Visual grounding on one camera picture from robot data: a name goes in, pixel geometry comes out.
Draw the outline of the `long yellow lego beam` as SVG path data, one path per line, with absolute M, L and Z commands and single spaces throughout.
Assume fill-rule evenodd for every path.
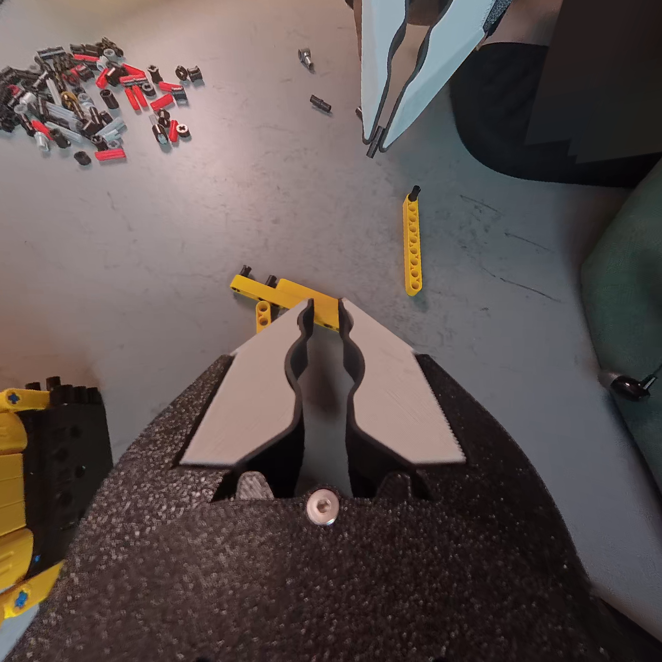
M 420 247 L 420 215 L 418 201 L 409 203 L 408 195 L 402 205 L 404 289 L 410 296 L 422 290 Z
M 245 278 L 241 277 L 240 275 L 234 276 L 230 283 L 230 288 L 237 294 L 241 294 L 245 297 L 251 298 L 255 301 L 259 300 L 264 300 L 268 301 L 271 305 L 277 306 L 281 309 L 292 309 L 298 303 L 302 301 L 307 301 L 306 299 L 300 299 L 299 297 L 296 297 L 291 294 L 284 293 L 276 288 L 271 288 L 266 286 L 263 283 L 259 283 L 250 277 Z M 325 327 L 331 330 L 334 330 L 336 332 L 339 332 L 340 330 L 340 323 L 339 323 L 339 317 L 338 317 L 338 326 L 337 327 Z

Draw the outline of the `yellow black lego vehicle model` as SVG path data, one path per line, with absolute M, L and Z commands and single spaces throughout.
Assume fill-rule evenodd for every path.
M 1 623 L 51 592 L 112 469 L 96 387 L 33 382 L 1 391 Z

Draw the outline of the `black quilted cushion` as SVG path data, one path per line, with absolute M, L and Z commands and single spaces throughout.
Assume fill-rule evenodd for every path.
M 569 141 L 526 144 L 549 47 L 496 42 L 473 51 L 450 80 L 459 137 L 493 171 L 548 183 L 634 188 L 661 159 L 649 153 L 577 163 Z

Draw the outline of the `pile of small lego pieces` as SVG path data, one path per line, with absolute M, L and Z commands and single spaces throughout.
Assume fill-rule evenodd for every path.
M 156 65 L 131 65 L 108 37 L 51 46 L 25 68 L 1 69 L 1 131 L 21 129 L 39 151 L 58 148 L 87 169 L 127 160 L 126 117 L 143 117 L 166 152 L 191 140 L 176 114 L 203 85 L 199 66 L 177 65 L 167 80 Z

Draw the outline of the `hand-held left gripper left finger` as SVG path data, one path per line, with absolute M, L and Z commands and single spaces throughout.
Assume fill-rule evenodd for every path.
M 299 379 L 308 367 L 314 301 L 305 299 L 230 358 L 180 451 L 180 465 L 226 471 L 228 498 L 245 472 L 259 472 L 274 497 L 294 497 L 304 455 Z

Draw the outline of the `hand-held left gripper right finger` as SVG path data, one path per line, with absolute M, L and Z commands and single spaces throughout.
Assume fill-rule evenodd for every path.
M 426 497 L 421 471 L 466 456 L 414 349 L 347 298 L 338 301 L 343 367 L 352 379 L 345 448 L 352 495 L 376 497 L 391 474 Z

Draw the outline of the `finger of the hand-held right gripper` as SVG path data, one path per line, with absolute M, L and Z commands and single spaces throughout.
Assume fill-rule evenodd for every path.
M 393 144 L 412 123 L 410 82 L 403 86 L 384 127 L 379 119 L 392 74 L 392 60 L 406 34 L 409 1 L 361 2 L 361 98 L 363 141 Z
M 494 1 L 451 1 L 431 26 L 379 141 L 386 152 L 495 28 Z

